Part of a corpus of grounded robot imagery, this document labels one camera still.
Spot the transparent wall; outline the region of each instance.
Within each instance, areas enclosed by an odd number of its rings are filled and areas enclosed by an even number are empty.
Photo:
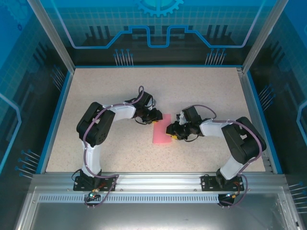
[[[242,65],[275,0],[42,0],[76,65]]]
[[[9,230],[35,173],[67,69],[27,1],[0,1],[0,31],[0,228]]]
[[[307,185],[307,2],[290,0],[250,73],[289,185]],[[295,186],[300,212],[305,190]]]

